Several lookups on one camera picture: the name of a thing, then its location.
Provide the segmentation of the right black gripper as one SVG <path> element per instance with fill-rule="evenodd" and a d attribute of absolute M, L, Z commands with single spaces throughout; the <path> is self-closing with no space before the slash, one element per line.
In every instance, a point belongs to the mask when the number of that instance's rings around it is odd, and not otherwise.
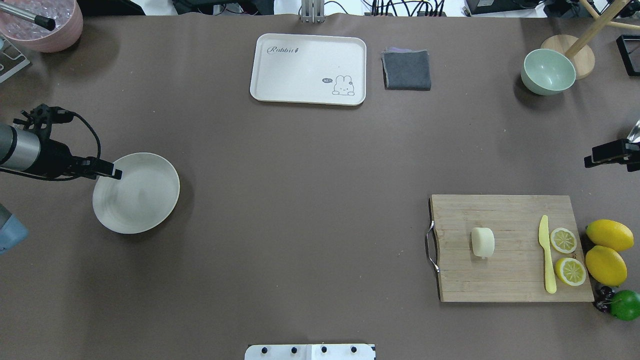
<path fill-rule="evenodd" d="M 617 139 L 603 145 L 594 146 L 590 155 L 583 158 L 585 168 L 607 164 L 626 165 L 629 173 L 640 170 L 640 143 L 628 139 Z"/>

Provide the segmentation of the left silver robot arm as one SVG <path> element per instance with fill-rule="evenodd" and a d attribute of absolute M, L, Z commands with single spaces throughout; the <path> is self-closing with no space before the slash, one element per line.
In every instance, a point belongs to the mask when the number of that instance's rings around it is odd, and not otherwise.
<path fill-rule="evenodd" d="M 52 140 L 46 131 L 1 125 L 1 171 L 44 182 L 69 182 L 98 177 L 121 180 L 123 172 L 100 155 L 80 157 Z"/>

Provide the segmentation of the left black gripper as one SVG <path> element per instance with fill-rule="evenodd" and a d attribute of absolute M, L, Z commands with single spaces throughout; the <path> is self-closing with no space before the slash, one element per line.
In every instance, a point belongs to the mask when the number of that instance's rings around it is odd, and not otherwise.
<path fill-rule="evenodd" d="M 121 180 L 122 171 L 115 168 L 112 162 L 100 158 L 84 158 L 78 162 L 71 154 L 70 148 L 58 141 L 47 140 L 41 142 L 39 151 L 39 175 L 48 179 L 83 177 L 97 180 L 106 177 Z"/>

